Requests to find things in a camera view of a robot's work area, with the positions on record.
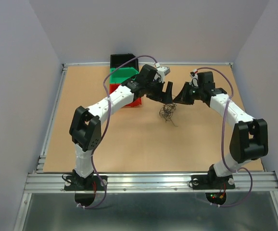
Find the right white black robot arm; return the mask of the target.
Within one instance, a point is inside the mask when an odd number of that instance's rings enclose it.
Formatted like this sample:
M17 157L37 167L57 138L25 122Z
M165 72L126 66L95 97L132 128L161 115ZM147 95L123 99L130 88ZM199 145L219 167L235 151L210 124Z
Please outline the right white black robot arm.
M222 142L221 160L210 167L206 176L207 184L217 188L224 182L224 177L268 154L268 127L264 119L256 119L237 106L232 100L233 93L227 94L224 89L215 86L214 71L214 68L205 68L204 72L200 68L192 71L191 81L184 84L173 102L193 105L195 101L202 101L215 110L223 118L222 137L225 125L231 126L229 153L225 154Z

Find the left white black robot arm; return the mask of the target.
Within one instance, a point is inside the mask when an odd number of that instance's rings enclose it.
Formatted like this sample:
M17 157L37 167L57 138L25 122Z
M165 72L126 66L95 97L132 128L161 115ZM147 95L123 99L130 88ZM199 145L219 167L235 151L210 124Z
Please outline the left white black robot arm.
M146 96L160 102L172 103L172 82L168 82L166 91L164 78L170 73L170 68L156 63L154 66L144 65L140 72L122 82L109 96L87 108L76 108L69 133L75 144L76 165L74 175L76 185L83 190L92 185L90 176L92 153L102 140L103 123L110 121L110 116L136 99Z

